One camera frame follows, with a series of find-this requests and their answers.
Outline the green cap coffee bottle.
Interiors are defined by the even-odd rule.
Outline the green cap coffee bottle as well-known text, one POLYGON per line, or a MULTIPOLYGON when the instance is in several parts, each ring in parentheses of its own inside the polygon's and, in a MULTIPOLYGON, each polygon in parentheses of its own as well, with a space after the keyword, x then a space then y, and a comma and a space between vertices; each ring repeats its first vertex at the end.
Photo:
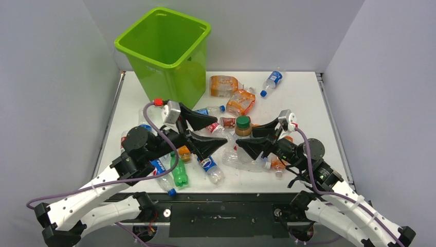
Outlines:
POLYGON ((248 116, 236 118, 235 135, 237 138, 249 138, 252 134, 251 120, 248 116))

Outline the small orange juice bottle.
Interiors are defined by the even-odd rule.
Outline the small orange juice bottle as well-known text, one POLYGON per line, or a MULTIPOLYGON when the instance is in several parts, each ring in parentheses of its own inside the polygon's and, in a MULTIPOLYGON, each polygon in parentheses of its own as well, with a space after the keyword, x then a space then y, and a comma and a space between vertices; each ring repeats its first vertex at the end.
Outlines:
POLYGON ((182 146, 177 149, 179 157, 183 160, 183 162, 190 162, 191 161, 191 152, 187 148, 187 146, 182 146))

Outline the orange bottle white cap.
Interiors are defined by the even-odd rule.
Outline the orange bottle white cap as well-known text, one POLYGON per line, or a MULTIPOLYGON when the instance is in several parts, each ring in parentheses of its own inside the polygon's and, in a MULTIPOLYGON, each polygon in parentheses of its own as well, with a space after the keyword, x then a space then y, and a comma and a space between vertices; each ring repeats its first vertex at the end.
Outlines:
POLYGON ((274 171, 276 178, 281 179, 283 177, 283 171, 286 165, 283 164, 278 157, 271 159, 271 169, 274 171))

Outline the crushed orange label bottle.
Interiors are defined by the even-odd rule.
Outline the crushed orange label bottle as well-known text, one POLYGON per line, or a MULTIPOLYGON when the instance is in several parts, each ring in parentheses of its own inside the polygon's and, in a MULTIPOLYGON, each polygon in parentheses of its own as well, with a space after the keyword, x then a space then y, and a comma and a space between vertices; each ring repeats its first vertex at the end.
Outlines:
POLYGON ((237 90, 226 104, 226 112, 236 117, 247 116, 256 101, 255 88, 237 90))

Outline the small blue label bottle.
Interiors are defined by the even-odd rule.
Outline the small blue label bottle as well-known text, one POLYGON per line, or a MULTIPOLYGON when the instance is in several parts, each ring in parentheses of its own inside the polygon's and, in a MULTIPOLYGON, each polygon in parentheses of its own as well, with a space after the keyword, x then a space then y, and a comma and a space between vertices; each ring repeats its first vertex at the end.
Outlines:
POLYGON ((262 85, 262 90, 260 91, 261 97, 266 97, 268 94, 271 93, 272 90, 274 90, 278 83, 283 79, 283 74, 280 71, 274 70, 271 72, 271 74, 268 76, 268 78, 265 80, 265 82, 262 85))

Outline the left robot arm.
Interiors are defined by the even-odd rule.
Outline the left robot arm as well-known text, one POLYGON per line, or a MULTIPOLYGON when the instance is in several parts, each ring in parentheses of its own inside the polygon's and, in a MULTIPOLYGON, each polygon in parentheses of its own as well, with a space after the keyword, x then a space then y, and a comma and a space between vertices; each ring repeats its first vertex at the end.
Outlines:
POLYGON ((121 143, 120 156, 82 188, 53 195, 50 204, 46 197, 27 203, 42 226, 47 246, 75 246, 83 236, 102 227, 125 220, 150 220, 154 207, 145 192, 135 192, 116 203, 106 204, 106 200, 140 181, 159 178, 153 162, 180 147, 204 160, 227 143, 225 138, 197 135, 198 130, 216 122, 213 116, 173 100, 155 99, 148 106, 160 107, 164 124, 175 125, 175 130, 162 131, 155 125, 150 130, 134 127, 121 143))

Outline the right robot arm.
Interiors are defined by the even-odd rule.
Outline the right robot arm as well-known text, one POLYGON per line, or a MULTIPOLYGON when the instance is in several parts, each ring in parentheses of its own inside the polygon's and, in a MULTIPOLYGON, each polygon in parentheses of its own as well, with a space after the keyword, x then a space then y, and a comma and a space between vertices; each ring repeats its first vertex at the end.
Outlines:
POLYGON ((297 220, 308 219, 334 231, 355 246, 410 246, 416 232, 393 223, 346 182, 324 159, 321 141, 307 138, 297 124, 274 120, 274 129, 262 137, 237 139, 251 158, 274 154, 299 172, 296 180, 310 189, 301 191, 290 203, 297 220))

